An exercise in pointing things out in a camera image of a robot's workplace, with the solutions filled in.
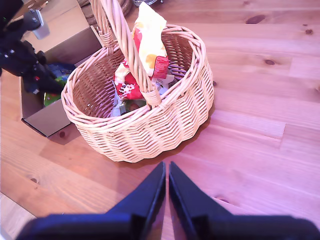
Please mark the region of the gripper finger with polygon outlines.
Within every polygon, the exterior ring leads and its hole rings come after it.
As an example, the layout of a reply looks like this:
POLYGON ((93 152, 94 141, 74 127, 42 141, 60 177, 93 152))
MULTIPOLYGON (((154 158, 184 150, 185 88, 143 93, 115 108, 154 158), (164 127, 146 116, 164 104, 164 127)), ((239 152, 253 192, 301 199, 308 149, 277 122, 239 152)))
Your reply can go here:
POLYGON ((40 92, 35 79, 31 76, 23 77, 23 87, 27 93, 38 94, 40 92))
POLYGON ((230 240, 233 215, 205 194, 175 162, 169 165, 169 196, 188 240, 230 240))
POLYGON ((60 95, 63 86, 56 81, 56 76, 53 73, 37 73, 37 89, 40 92, 60 95))
POLYGON ((124 199, 107 212, 109 240, 145 240, 166 194, 166 167, 160 162, 124 199))

